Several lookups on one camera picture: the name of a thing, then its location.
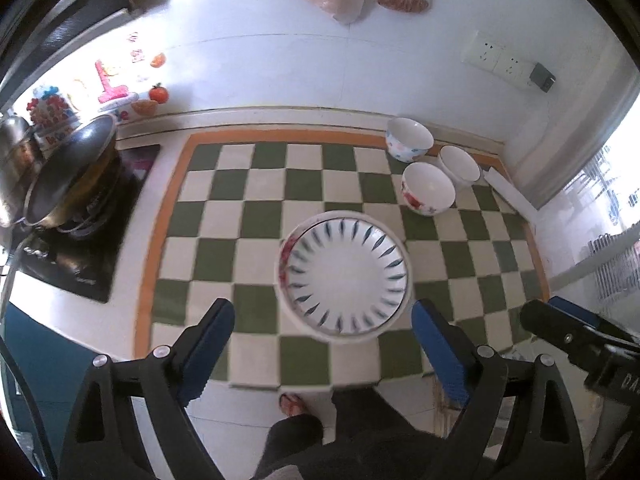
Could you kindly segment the plain white bowl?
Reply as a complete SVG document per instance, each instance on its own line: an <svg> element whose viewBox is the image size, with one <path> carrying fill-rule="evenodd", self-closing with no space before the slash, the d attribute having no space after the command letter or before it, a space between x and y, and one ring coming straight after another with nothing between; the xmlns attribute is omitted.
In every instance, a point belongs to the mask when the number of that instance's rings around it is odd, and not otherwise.
<svg viewBox="0 0 640 480"><path fill-rule="evenodd" d="M462 148L453 145L445 145L439 150L437 165L457 190L469 188L482 175L475 159Z"/></svg>

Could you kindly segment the white bowl red flowers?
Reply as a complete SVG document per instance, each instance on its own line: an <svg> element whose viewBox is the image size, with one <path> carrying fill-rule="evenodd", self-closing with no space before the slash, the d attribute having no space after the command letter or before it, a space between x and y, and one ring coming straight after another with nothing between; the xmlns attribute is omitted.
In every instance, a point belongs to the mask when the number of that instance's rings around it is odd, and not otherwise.
<svg viewBox="0 0 640 480"><path fill-rule="evenodd" d="M433 217L449 209L456 200L456 189L438 167L413 162L402 173L402 198L416 214Z"/></svg>

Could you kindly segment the white bowl heart pattern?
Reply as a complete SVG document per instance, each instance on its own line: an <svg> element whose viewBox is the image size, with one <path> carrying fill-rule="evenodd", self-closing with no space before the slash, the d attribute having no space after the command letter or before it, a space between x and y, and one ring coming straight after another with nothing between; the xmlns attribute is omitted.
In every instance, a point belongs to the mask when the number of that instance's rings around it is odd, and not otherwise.
<svg viewBox="0 0 640 480"><path fill-rule="evenodd" d="M395 117L388 121L385 133L388 154L394 159L411 164L434 146L434 136L420 122Z"/></svg>

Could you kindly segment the glass sliding door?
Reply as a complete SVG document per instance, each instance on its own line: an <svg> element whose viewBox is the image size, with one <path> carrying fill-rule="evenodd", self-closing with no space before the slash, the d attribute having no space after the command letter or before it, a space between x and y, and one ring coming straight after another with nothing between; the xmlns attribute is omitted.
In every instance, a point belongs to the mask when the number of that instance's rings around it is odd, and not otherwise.
<svg viewBox="0 0 640 480"><path fill-rule="evenodd" d="M639 70L608 41L590 86L542 139L530 187L549 292L639 330Z"/></svg>

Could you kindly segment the person dark trousers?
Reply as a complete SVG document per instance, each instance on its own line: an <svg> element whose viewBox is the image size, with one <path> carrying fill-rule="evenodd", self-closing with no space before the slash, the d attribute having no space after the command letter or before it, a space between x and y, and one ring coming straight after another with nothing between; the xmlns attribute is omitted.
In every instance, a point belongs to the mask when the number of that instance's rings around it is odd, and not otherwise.
<svg viewBox="0 0 640 480"><path fill-rule="evenodd" d="M414 428L373 388L335 390L335 439L319 417L285 417L267 436L256 479L420 479L442 454L442 438Z"/></svg>

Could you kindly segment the black induction cooktop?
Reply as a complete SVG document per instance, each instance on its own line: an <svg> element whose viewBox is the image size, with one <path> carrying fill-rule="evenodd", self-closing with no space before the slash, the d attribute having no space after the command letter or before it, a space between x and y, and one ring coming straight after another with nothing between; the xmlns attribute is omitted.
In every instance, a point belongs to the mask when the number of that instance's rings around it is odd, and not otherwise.
<svg viewBox="0 0 640 480"><path fill-rule="evenodd" d="M35 234L22 252L20 271L77 296L107 302L129 219L159 154L158 144L119 151L79 214Z"/></svg>

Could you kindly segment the left foot red sandal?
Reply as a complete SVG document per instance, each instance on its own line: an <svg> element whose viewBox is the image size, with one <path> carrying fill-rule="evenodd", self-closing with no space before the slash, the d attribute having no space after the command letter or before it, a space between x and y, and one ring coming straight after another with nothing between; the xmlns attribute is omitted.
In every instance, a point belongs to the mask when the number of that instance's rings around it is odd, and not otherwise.
<svg viewBox="0 0 640 480"><path fill-rule="evenodd" d="M285 417L309 413L305 401L294 393L282 393L279 398L279 408Z"/></svg>

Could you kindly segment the folded white paper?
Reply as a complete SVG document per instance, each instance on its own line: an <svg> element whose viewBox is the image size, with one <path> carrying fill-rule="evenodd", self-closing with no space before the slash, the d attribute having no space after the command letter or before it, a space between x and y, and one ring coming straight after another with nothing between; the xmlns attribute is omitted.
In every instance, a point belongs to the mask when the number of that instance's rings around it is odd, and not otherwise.
<svg viewBox="0 0 640 480"><path fill-rule="evenodd" d="M526 200L525 196L495 168L483 172L485 181L527 222L535 224L538 210Z"/></svg>

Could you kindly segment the green checkered table mat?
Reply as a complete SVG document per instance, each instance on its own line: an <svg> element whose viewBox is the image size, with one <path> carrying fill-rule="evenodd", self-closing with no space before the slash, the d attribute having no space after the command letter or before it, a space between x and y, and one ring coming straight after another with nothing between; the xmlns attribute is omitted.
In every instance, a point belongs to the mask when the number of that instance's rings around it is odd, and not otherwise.
<svg viewBox="0 0 640 480"><path fill-rule="evenodd" d="M484 182L420 216L402 198L403 171L364 134L192 134L155 221L134 351L170 344L219 297L235 324L213 376L239 387L429 373L410 332L414 298L476 344L527 344L521 305L547 292L528 225Z"/></svg>

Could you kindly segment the stainless steel pot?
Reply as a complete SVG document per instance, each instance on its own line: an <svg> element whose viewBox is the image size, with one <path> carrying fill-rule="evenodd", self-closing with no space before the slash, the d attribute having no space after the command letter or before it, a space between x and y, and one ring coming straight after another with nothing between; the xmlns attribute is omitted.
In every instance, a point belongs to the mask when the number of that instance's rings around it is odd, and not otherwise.
<svg viewBox="0 0 640 480"><path fill-rule="evenodd" d="M43 163L32 127L20 116L1 119L1 226L23 217L26 195Z"/></svg>

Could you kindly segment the colourful flower decoration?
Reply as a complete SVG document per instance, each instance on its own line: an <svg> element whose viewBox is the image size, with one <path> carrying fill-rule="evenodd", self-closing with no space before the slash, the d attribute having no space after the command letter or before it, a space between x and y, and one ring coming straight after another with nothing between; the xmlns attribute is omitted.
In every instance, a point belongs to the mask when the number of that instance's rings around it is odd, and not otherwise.
<svg viewBox="0 0 640 480"><path fill-rule="evenodd" d="M73 107L55 86L35 88L26 110L32 125L39 129L53 128L76 118Z"/></svg>

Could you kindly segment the pink toy utensil holder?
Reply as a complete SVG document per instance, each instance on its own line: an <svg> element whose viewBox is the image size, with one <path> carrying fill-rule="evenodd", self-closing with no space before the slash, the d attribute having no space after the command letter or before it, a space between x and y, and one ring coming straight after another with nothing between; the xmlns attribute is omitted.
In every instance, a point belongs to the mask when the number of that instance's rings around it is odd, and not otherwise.
<svg viewBox="0 0 640 480"><path fill-rule="evenodd" d="M111 76L107 73L101 61L96 61L94 66L96 66L96 72L98 73L103 88L102 93L98 96L98 102L100 104L112 104L121 100L132 102L139 99L137 93L131 92L126 84L114 86L114 84L111 83Z"/></svg>

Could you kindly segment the black range hood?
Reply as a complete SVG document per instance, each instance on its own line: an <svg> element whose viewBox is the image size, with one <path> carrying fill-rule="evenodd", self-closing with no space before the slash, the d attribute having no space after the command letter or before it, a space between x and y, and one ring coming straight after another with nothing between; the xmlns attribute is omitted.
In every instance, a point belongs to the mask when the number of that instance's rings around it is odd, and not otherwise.
<svg viewBox="0 0 640 480"><path fill-rule="evenodd" d="M134 0L13 0L1 12L1 108L56 63L137 16Z"/></svg>

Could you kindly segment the white wall socket panel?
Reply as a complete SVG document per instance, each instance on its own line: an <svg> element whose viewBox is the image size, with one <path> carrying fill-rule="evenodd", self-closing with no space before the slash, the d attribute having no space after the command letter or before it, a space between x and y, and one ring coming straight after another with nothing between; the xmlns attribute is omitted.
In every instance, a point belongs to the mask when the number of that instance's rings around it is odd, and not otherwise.
<svg viewBox="0 0 640 480"><path fill-rule="evenodd" d="M491 73L516 88L533 87L529 76L535 64L479 30L464 47L462 62Z"/></svg>

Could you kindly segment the tomato wall decoration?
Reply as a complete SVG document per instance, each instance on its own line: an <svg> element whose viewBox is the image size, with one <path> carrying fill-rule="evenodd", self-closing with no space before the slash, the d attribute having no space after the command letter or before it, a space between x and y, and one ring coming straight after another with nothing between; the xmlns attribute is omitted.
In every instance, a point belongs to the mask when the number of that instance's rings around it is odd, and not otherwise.
<svg viewBox="0 0 640 480"><path fill-rule="evenodd" d="M169 101L169 92L162 84L154 84L148 92L149 99L157 104L166 104Z"/></svg>

